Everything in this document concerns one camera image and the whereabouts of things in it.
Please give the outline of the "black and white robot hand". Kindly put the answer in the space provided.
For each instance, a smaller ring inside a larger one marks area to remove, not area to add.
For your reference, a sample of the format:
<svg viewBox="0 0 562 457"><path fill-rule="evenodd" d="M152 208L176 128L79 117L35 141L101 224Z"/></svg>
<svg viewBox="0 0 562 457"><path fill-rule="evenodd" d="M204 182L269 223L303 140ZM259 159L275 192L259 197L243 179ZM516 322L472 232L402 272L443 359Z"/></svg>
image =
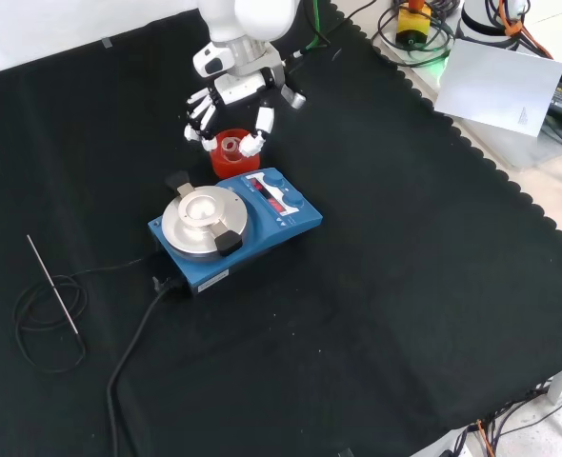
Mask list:
<svg viewBox="0 0 562 457"><path fill-rule="evenodd" d="M306 102L302 93L288 85L285 65L278 52L274 51L270 58L267 65L244 75L226 71L215 77L206 88L193 94L187 101L185 138L199 142L208 152L213 151L219 143L212 132L216 114L222 109L257 99L260 107L253 131L240 141L238 150L244 157L259 154L272 132L275 116L274 108L266 100L266 94L277 90L293 109L301 109Z"/></svg>

